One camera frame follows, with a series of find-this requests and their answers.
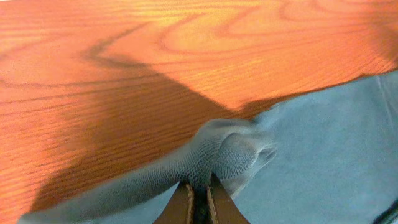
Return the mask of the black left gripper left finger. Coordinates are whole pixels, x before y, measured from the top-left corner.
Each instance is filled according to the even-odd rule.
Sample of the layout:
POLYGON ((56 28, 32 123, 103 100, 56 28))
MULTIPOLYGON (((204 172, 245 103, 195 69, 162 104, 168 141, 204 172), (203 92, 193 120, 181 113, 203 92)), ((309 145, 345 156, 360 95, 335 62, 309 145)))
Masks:
POLYGON ((195 193, 191 185, 179 183, 168 204, 154 224, 192 224, 195 193))

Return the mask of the teal blue t-shirt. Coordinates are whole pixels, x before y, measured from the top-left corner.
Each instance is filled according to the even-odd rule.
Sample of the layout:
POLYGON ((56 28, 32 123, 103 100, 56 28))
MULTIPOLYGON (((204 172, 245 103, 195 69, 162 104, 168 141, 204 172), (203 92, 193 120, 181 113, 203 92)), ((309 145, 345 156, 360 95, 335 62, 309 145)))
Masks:
POLYGON ((214 119, 150 165, 20 223, 154 223, 179 183, 207 223, 215 174, 249 223, 397 222, 397 73, 214 119))

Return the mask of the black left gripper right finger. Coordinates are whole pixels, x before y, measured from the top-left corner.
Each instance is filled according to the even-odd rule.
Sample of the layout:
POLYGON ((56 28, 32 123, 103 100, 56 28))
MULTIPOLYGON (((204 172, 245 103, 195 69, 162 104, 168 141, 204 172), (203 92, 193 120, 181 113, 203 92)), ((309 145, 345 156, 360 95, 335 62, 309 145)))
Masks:
POLYGON ((207 223, 249 224, 215 174, 211 175, 210 185, 206 189, 206 200, 208 206, 207 223))

